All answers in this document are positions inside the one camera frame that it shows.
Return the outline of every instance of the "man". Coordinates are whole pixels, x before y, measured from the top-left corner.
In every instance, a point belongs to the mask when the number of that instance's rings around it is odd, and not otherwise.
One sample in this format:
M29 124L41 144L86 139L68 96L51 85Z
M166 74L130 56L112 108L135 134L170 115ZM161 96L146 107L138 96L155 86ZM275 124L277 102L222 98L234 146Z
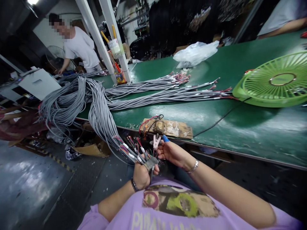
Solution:
M99 59L94 50L94 41L79 27L68 28L57 14L49 15L49 22L56 31L64 36L65 59L59 74L69 65L71 59L75 55L83 60L84 68L87 73L97 72L101 70Z
M258 37L266 38L290 33L307 26L306 0L280 0L261 28Z

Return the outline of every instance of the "workbench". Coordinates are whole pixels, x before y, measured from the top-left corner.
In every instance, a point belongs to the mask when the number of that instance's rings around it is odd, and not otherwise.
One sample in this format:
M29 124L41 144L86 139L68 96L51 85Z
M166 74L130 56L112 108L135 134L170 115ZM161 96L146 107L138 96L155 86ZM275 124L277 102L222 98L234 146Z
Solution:
M199 65L190 68L187 85L211 82L218 77L216 90L235 87L249 69L277 57L304 51L307 39L300 38L303 31L221 47L218 52ZM173 57L129 65L133 82L165 76L176 69ZM104 80L103 86L113 86L110 76L94 78ZM154 92L131 94L129 100ZM144 118L163 114L165 120L186 122L196 134L218 121L212 129L187 141L198 146L209 146L224 152L251 157L289 167L307 170L307 112L301 105L287 108L264 108L232 99L190 103L161 103L122 111L113 111L117 127L138 131ZM90 106L78 115L88 119Z

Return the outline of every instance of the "bracelet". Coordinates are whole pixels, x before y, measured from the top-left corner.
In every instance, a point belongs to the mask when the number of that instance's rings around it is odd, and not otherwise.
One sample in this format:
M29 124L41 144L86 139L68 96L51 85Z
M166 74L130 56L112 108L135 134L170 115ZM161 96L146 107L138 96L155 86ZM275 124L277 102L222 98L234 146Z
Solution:
M131 184L132 184L132 187L133 187L133 189L134 189L135 192L140 191L140 189L138 189L137 186L135 185L134 180L133 180L133 177L131 178Z
M188 172L186 172L186 173L191 174L192 172L194 172L194 171L197 169L197 167L198 167L198 160L196 160L195 165L194 165L194 168L192 168L191 171L188 171Z

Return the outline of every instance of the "yellow and black tape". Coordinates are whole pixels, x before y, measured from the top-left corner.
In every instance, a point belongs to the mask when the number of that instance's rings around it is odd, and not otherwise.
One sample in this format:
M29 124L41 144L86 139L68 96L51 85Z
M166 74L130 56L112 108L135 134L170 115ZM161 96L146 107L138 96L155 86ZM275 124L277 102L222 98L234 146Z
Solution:
M63 166L67 171L74 173L75 171L73 169L71 169L68 165L66 165L64 162L62 162L60 159L58 159L57 157L53 156L51 153L46 152L47 155L53 159L54 161L56 161L58 164L60 164L61 166Z

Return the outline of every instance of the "concrete floor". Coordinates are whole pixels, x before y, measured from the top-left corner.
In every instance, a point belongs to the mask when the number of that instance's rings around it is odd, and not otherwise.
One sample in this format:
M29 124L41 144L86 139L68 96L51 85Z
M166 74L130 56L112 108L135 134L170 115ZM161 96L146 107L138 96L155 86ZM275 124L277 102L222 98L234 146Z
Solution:
M73 174L49 157L9 148L5 141L0 149L1 229L42 229Z
M76 229L90 205L128 180L128 167L113 155L73 162L65 159L63 146L53 146L50 152L75 169L70 173L49 157L8 148L7 142L0 141L0 149L3 230ZM306 216L306 172L245 158L244 163L225 164L220 173L290 215L301 220Z

